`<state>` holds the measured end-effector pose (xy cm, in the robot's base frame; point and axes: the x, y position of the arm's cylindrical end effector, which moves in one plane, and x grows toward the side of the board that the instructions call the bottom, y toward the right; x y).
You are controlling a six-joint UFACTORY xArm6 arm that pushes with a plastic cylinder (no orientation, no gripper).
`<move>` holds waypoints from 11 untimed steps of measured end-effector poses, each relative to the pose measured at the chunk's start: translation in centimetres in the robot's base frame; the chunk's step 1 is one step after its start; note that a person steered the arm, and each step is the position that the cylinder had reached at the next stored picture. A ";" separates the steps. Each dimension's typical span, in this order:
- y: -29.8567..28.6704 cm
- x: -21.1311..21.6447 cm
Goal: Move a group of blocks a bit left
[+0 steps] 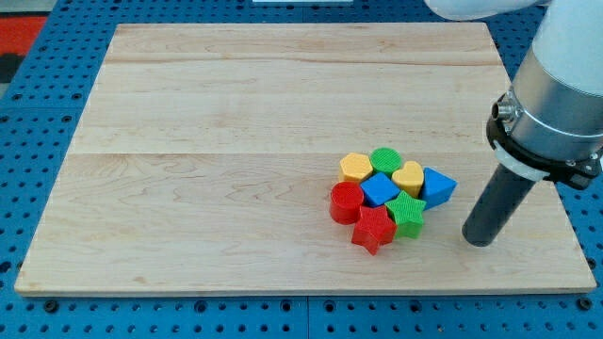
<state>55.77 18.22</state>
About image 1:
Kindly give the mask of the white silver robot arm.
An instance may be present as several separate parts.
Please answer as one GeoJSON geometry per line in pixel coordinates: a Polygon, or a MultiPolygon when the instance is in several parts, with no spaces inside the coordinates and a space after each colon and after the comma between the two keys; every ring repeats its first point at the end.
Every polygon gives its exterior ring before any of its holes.
{"type": "Polygon", "coordinates": [[[602,171],[602,0],[552,0],[513,82],[492,105],[491,180],[586,188],[602,171]]]}

